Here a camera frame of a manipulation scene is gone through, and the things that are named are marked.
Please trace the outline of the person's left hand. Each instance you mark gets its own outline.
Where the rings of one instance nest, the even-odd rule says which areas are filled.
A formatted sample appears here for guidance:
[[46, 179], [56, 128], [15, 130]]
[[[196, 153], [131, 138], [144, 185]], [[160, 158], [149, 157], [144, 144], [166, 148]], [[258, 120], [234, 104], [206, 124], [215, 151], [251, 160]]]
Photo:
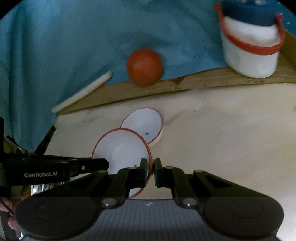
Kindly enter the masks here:
[[21, 197], [12, 197], [11, 199], [1, 197], [1, 211], [9, 213], [8, 225], [10, 228], [17, 231], [20, 231], [21, 228], [16, 221], [16, 217], [13, 213], [15, 213], [16, 208], [22, 201], [23, 198]]

